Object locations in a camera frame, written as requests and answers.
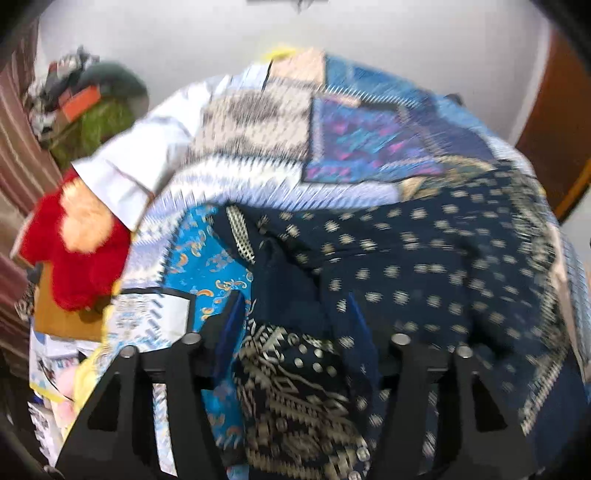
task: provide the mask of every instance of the red fleece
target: red fleece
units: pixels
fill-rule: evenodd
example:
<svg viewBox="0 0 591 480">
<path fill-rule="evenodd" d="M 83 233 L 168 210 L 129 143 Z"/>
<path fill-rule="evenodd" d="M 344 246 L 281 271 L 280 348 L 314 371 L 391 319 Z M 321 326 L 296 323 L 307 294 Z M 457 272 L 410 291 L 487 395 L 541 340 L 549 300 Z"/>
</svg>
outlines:
<svg viewBox="0 0 591 480">
<path fill-rule="evenodd" d="M 111 294 L 113 283 L 123 272 L 130 242 L 129 230 L 114 218 L 110 237 L 94 253 L 66 250 L 60 235 L 66 214 L 60 205 L 61 191 L 77 177 L 70 169 L 59 189 L 37 203 L 20 249 L 20 255 L 31 265 L 44 261 L 53 264 L 53 299 L 64 310 L 92 307 L 98 296 Z"/>
</svg>

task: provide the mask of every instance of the wooden door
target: wooden door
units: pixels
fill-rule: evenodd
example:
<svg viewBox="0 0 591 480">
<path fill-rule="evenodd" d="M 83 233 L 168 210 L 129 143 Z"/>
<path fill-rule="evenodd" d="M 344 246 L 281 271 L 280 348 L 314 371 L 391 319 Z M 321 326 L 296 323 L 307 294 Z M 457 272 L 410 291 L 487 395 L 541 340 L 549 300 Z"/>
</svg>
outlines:
<svg viewBox="0 0 591 480">
<path fill-rule="evenodd" d="M 555 215 L 566 218 L 591 179 L 591 72 L 558 32 L 517 148 L 534 165 Z"/>
</svg>

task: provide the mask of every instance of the green fabric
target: green fabric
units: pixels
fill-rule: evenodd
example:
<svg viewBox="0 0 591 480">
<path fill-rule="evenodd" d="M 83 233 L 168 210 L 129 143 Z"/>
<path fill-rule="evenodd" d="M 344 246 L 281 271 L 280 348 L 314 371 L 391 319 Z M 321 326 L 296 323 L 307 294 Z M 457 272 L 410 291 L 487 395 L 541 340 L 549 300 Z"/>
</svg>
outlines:
<svg viewBox="0 0 591 480">
<path fill-rule="evenodd" d="M 49 146 L 61 171 L 78 158 L 92 155 L 103 143 L 133 125 L 135 118 L 120 99 L 107 98 L 69 125 Z"/>
</svg>

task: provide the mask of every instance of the white wall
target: white wall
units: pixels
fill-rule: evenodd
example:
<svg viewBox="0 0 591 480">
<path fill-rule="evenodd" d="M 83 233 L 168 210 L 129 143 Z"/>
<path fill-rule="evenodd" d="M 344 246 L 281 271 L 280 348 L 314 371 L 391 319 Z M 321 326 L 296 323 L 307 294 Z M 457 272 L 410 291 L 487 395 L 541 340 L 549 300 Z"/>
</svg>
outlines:
<svg viewBox="0 0 591 480">
<path fill-rule="evenodd" d="M 83 44 L 137 73 L 154 106 L 278 44 L 315 46 L 459 92 L 514 142 L 535 101 L 548 30 L 527 0 L 329 0 L 299 15 L 272 1 L 56 0 L 41 17 L 38 60 L 46 67 Z"/>
<path fill-rule="evenodd" d="M 585 196 L 562 224 L 562 230 L 591 274 L 591 189 L 587 189 Z"/>
</svg>

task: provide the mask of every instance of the purple patterned fabric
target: purple patterned fabric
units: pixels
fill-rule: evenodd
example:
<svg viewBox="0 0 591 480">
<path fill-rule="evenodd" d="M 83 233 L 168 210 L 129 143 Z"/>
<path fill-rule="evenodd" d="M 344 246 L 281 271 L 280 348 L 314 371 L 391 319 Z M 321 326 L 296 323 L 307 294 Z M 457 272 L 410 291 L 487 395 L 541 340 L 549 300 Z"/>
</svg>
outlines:
<svg viewBox="0 0 591 480">
<path fill-rule="evenodd" d="M 418 131 L 393 110 L 315 99 L 312 122 L 312 159 L 304 181 L 397 181 L 444 173 Z"/>
</svg>

